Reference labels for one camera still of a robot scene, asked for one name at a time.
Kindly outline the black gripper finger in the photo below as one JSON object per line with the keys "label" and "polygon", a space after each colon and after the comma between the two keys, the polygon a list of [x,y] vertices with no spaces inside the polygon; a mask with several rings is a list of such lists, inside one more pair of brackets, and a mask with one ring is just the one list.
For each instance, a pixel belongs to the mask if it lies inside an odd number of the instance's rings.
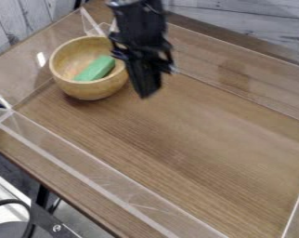
{"label": "black gripper finger", "polygon": [[161,72],[149,61],[145,62],[145,96],[149,97],[161,88]]}
{"label": "black gripper finger", "polygon": [[128,60],[126,68],[132,80],[133,89],[141,99],[148,96],[148,84],[145,71],[138,60]]}

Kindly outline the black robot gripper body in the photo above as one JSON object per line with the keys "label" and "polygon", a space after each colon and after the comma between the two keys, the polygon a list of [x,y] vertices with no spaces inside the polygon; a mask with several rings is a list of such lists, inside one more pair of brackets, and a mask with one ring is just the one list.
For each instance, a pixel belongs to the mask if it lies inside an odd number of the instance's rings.
{"label": "black robot gripper body", "polygon": [[116,31],[109,33],[113,55],[129,73],[153,69],[172,73],[172,44],[167,40],[167,12],[161,0],[108,0]]}

